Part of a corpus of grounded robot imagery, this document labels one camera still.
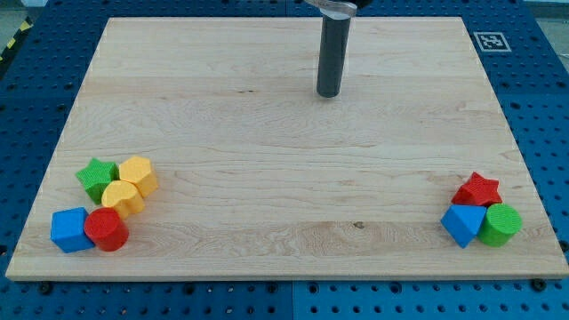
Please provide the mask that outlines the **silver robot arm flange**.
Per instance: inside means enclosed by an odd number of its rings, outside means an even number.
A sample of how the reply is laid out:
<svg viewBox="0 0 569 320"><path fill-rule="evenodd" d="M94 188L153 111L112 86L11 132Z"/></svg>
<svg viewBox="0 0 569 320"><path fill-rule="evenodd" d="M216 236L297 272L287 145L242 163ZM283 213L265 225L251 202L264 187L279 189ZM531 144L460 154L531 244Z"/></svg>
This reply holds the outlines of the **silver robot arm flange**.
<svg viewBox="0 0 569 320"><path fill-rule="evenodd" d="M351 2L332 0L304 0L307 4L315 6L321 12L334 12L349 18L357 14L357 6Z"/></svg>

